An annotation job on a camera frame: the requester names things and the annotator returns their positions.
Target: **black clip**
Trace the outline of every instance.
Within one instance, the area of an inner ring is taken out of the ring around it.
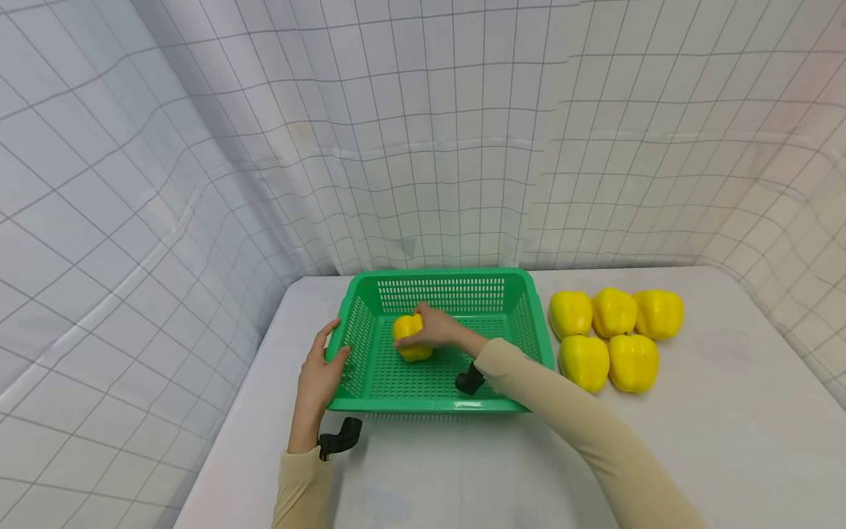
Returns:
[[[475,368],[473,362],[470,363],[466,373],[459,373],[455,378],[455,388],[468,395],[475,395],[483,383],[485,383],[485,375]]]
[[[361,419],[354,417],[343,419],[340,432],[322,433],[317,438],[321,461],[327,460],[330,454],[339,454],[353,448],[359,442],[359,435],[361,435]]]

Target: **hand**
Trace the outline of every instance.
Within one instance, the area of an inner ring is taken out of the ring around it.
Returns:
[[[297,401],[288,440],[289,454],[304,454],[317,446],[320,421],[338,389],[343,366],[349,358],[348,346],[338,350],[331,362],[327,362],[324,356],[326,338],[340,322],[340,318],[335,318],[317,333],[299,372]]]
[[[487,338],[456,322],[446,312],[431,308],[425,301],[415,307],[415,314],[423,317],[423,330],[398,339],[393,343],[394,347],[418,344],[429,347],[453,346],[476,358],[488,342]]]

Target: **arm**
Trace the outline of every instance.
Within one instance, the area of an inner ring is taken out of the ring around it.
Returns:
[[[335,318],[317,333],[299,374],[288,449],[279,466],[272,529],[316,529],[325,525],[332,465],[320,460],[317,435],[323,413],[340,383],[349,347],[343,347],[334,360],[326,362],[323,346],[339,323]]]
[[[498,393],[532,410],[579,452],[621,529],[706,527],[655,455],[602,402],[503,339],[488,340],[426,303],[416,311],[423,330],[397,345],[452,345],[472,356]]]

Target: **basket bottom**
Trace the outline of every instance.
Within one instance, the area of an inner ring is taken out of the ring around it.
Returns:
[[[455,348],[436,349],[429,360],[409,364],[393,348],[393,321],[398,315],[376,318],[376,339],[369,351],[364,391],[366,399],[466,399],[455,388],[455,376],[466,372],[470,358]],[[487,338],[511,340],[508,314],[479,314],[456,317],[462,325]],[[474,400],[501,400],[490,385],[483,385]]]

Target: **grid curtain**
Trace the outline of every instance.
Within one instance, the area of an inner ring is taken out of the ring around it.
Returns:
[[[846,406],[842,0],[0,0],[0,527],[170,527],[285,289],[731,274]]]

